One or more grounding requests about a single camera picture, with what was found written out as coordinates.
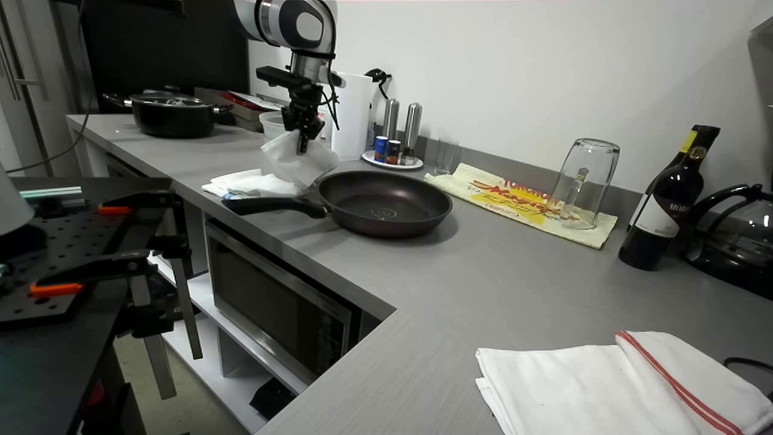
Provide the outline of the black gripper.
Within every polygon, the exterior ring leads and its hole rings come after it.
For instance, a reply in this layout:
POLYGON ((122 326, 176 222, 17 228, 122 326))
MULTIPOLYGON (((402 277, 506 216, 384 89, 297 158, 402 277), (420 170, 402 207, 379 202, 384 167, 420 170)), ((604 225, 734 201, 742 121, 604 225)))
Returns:
POLYGON ((325 121, 319 118, 319 105, 325 104, 325 87, 299 73, 264 65, 256 76, 271 87, 285 87, 291 100, 280 108, 283 124, 297 129, 297 152, 304 153, 308 144, 322 132, 325 121))

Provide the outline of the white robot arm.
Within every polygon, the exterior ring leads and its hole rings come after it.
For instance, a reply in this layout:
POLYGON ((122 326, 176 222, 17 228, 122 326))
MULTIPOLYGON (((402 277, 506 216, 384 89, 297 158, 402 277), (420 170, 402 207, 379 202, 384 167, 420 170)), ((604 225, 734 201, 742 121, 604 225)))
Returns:
POLYGON ((333 73, 333 0, 233 0, 233 5, 250 39, 291 51, 288 66, 264 65, 256 76, 291 92, 283 124, 299 132, 297 152, 304 153, 325 128, 319 118, 325 89, 340 83, 333 73))

